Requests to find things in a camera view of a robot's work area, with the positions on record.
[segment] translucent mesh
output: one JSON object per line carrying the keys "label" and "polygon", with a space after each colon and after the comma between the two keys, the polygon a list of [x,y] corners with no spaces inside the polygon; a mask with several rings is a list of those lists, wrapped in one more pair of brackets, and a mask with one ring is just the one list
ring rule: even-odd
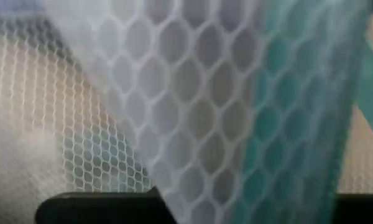
{"label": "translucent mesh", "polygon": [[148,190],[147,174],[179,223],[328,222],[368,2],[32,5],[0,13],[0,123],[49,165],[0,186],[55,175],[17,192],[38,199],[9,223],[57,192]]}

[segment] hexagonal mesh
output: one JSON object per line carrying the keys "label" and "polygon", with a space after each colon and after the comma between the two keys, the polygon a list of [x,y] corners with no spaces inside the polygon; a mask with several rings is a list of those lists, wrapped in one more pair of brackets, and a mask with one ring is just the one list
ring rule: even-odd
{"label": "hexagonal mesh", "polygon": [[[0,15],[0,74],[12,77],[0,75],[0,116],[56,133],[61,192],[150,187],[113,118],[179,223],[328,221],[367,2],[42,2],[71,50],[42,17],[16,29],[24,19]],[[22,116],[18,88],[33,99]]]}

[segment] honeycomb pattern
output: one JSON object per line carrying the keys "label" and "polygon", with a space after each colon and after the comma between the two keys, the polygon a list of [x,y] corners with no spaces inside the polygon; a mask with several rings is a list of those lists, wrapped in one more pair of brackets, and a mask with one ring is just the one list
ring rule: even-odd
{"label": "honeycomb pattern", "polygon": [[[127,108],[144,111],[141,101],[130,95]],[[142,113],[131,114],[133,126]],[[37,206],[59,193],[151,185],[49,21],[0,14],[0,223],[32,223]]]}
{"label": "honeycomb pattern", "polygon": [[[112,71],[91,83],[121,105],[179,223],[327,222],[367,2],[105,0],[93,20],[77,8],[88,4],[44,6],[69,41],[91,28],[91,45],[71,47],[83,67]],[[117,36],[102,38],[108,23]]]}

